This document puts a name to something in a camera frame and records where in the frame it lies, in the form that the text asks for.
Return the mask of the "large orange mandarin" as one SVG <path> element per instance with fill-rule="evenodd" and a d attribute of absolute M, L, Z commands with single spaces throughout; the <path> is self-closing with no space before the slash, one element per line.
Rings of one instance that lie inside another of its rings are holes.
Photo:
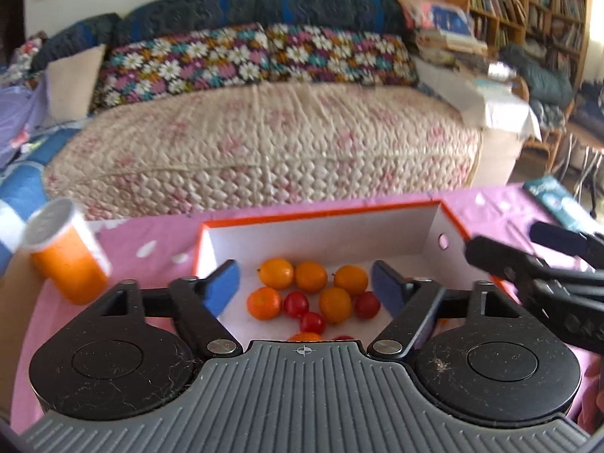
<path fill-rule="evenodd" d="M 289 342 L 322 342 L 324 338 L 315 332 L 299 332 L 288 338 Z"/>

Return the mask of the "teal book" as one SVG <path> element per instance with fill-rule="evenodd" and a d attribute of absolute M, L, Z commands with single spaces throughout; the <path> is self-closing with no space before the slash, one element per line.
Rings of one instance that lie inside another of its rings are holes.
<path fill-rule="evenodd" d="M 589 234 L 600 231 L 600 224 L 553 176 L 525 181 L 522 188 L 565 229 Z"/>

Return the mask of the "red tomato in box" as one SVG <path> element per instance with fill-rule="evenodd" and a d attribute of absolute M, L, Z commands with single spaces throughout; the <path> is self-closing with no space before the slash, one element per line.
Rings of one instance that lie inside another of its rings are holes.
<path fill-rule="evenodd" d="M 306 333 L 314 333 L 322 336 L 327 328 L 327 322 L 322 314 L 306 312 L 300 318 L 300 330 Z"/>
<path fill-rule="evenodd" d="M 381 302 L 375 293 L 366 291 L 360 294 L 354 301 L 354 312 L 358 319 L 370 320 L 378 315 L 381 310 Z"/>
<path fill-rule="evenodd" d="M 309 311 L 309 300 L 302 291 L 294 290 L 282 301 L 282 311 L 294 319 L 302 318 Z"/>

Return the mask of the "orange fruit in box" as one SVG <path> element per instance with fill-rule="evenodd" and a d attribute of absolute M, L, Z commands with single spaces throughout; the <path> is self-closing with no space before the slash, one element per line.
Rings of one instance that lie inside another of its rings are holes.
<path fill-rule="evenodd" d="M 283 258 L 273 258 L 264 261 L 258 268 L 259 280 L 265 287 L 274 290 L 285 290 L 294 281 L 294 266 Z"/>
<path fill-rule="evenodd" d="M 329 287 L 323 290 L 318 298 L 319 311 L 331 324 L 340 324 L 352 314 L 350 294 L 341 287 Z"/>
<path fill-rule="evenodd" d="M 248 313 L 257 320 L 276 318 L 282 310 L 282 297 L 271 287 L 260 287 L 247 298 Z"/>
<path fill-rule="evenodd" d="M 368 289 L 368 273 L 359 266 L 342 266 L 334 274 L 334 285 L 357 297 Z"/>
<path fill-rule="evenodd" d="M 304 293 L 315 294 L 325 288 L 328 273 L 322 265 L 313 261 L 304 261 L 295 268 L 295 284 Z"/>

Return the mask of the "orange cardboard box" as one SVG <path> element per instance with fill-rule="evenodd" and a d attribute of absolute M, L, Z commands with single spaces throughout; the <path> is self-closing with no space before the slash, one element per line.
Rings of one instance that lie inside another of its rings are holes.
<path fill-rule="evenodd" d="M 264 261 L 314 261 L 333 274 L 344 265 L 370 270 L 382 260 L 402 276 L 470 290 L 474 281 L 488 276 L 467 263 L 468 236 L 443 202 L 208 222 L 200 229 L 194 276 L 206 278 L 227 260 L 235 260 L 240 286 L 218 320 L 242 346 L 253 339 L 286 341 L 300 330 L 293 318 L 279 315 L 260 321 L 247 311 L 248 295 L 261 285 L 257 270 Z"/>

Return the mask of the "pink floral bedsheet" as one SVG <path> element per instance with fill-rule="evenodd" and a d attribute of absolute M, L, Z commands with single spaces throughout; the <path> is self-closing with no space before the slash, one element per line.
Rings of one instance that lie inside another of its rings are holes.
<path fill-rule="evenodd" d="M 351 202 L 112 220 L 97 222 L 93 228 L 97 241 L 112 264 L 112 280 L 135 279 L 144 288 L 154 288 L 165 287 L 179 277 L 194 275 L 194 256 L 200 229 L 205 223 L 332 210 L 387 208 L 411 202 L 443 202 L 469 235 L 496 238 L 524 251 L 531 250 L 529 225 L 545 220 L 547 216 L 521 187 L 510 185 Z"/>

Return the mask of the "orange cup white rim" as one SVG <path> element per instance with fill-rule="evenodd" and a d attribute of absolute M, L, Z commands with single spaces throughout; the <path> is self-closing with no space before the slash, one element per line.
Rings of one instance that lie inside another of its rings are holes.
<path fill-rule="evenodd" d="M 74 305 L 93 302 L 112 274 L 112 264 L 78 205 L 65 197 L 47 202 L 30 217 L 20 247 Z"/>

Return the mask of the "beige quilted bedspread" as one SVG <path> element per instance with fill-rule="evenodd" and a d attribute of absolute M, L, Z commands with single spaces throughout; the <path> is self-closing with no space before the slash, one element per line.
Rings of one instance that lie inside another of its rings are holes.
<path fill-rule="evenodd" d="M 45 168 L 91 220 L 456 189 L 482 133 L 410 87 L 264 83 L 101 112 Z"/>

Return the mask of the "white cloth covered side table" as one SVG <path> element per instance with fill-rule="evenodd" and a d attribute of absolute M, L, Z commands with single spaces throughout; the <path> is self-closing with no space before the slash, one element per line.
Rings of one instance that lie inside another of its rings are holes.
<path fill-rule="evenodd" d="M 508 85 L 414 59 L 420 82 L 456 109 L 464 125 L 478 130 L 482 143 L 468 182 L 473 187 L 502 186 L 512 174 L 525 140 L 541 136 L 528 102 Z"/>

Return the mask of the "blue white striped blanket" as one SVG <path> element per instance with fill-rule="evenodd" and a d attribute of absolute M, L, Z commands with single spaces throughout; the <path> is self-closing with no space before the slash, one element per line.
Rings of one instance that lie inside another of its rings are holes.
<path fill-rule="evenodd" d="M 33 137 L 25 144 L 25 153 L 1 170 L 1 274 L 20 244 L 27 220 L 48 202 L 44 169 L 81 130 L 81 126 L 51 128 Z"/>

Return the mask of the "left floral pillow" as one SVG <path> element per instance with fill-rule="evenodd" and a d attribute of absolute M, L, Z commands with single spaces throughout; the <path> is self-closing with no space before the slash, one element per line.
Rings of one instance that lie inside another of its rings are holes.
<path fill-rule="evenodd" d="M 268 39 L 259 23 L 140 41 L 108 53 L 91 109 L 256 84 L 268 72 Z"/>

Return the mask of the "floral pillow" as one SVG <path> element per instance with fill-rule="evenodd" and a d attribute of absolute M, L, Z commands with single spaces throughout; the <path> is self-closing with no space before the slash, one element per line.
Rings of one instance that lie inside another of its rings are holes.
<path fill-rule="evenodd" d="M 256 84 L 268 72 L 268 39 L 259 23 L 140 41 L 108 53 L 91 109 Z"/>
<path fill-rule="evenodd" d="M 281 82 L 413 86 L 418 81 L 402 39 L 274 23 L 266 28 L 270 79 Z"/>

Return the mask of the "wooden bookshelf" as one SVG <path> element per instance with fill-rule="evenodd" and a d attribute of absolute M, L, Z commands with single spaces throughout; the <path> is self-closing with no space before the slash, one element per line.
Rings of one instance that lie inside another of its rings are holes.
<path fill-rule="evenodd" d="M 469 13 L 490 54 L 515 43 L 578 88 L 590 37 L 592 0 L 445 0 Z"/>

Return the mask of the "cream cushion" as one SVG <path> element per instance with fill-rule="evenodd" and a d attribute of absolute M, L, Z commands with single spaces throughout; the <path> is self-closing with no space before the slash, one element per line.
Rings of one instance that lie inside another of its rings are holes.
<path fill-rule="evenodd" d="M 105 44 L 101 44 L 49 63 L 46 69 L 48 125 L 80 121 L 88 116 L 104 58 Z"/>

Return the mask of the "stack of books and papers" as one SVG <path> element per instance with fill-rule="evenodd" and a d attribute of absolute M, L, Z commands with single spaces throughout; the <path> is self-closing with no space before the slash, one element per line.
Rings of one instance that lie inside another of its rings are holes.
<path fill-rule="evenodd" d="M 474 36 L 474 23 L 460 6 L 431 0 L 397 0 L 407 36 L 418 52 L 447 62 L 444 53 L 488 57 L 487 44 Z"/>

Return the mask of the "purple floral cloth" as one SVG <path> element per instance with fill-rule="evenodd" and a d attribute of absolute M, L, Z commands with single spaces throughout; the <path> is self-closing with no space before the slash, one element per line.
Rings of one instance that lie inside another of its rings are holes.
<path fill-rule="evenodd" d="M 5 168 L 42 125 L 48 110 L 47 80 L 32 90 L 15 85 L 1 89 L 1 167 Z"/>

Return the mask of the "right floral pillow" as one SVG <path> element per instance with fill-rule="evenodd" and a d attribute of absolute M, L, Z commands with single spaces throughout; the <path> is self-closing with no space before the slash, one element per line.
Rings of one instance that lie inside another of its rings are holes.
<path fill-rule="evenodd" d="M 281 82 L 413 86 L 418 81 L 402 39 L 274 23 L 266 28 L 270 79 Z"/>

